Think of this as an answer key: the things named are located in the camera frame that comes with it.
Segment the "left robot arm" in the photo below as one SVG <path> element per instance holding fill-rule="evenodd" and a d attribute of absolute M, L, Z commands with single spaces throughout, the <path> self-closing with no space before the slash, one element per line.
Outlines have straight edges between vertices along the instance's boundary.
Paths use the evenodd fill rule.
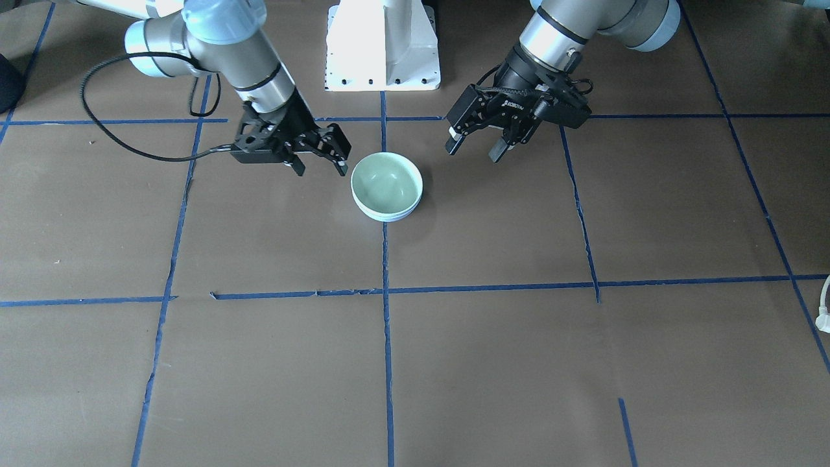
<path fill-rule="evenodd" d="M 498 162 L 527 144 L 542 123 L 578 129 L 591 115 L 588 79 L 575 80 L 589 40 L 609 36 L 634 51 L 666 45 L 681 21 L 676 1 L 534 1 L 534 13 L 509 53 L 485 77 L 466 86 L 447 113 L 448 154 L 466 137 L 494 128 L 502 134 L 489 151 Z"/>

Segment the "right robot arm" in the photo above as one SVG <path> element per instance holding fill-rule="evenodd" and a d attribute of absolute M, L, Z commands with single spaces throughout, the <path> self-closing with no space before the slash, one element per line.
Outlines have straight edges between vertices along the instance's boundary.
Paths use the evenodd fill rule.
<path fill-rule="evenodd" d="M 87 6 L 134 18 L 125 53 L 91 68 L 81 80 L 81 106 L 100 128 L 86 100 L 89 80 L 106 66 L 129 61 L 151 77 L 223 76 L 243 102 L 234 142 L 206 150 L 240 163 L 282 163 L 302 175 L 299 155 L 329 160 L 347 174 L 351 145 L 341 127 L 320 127 L 287 66 L 262 29 L 262 1 L 88 1 Z"/>

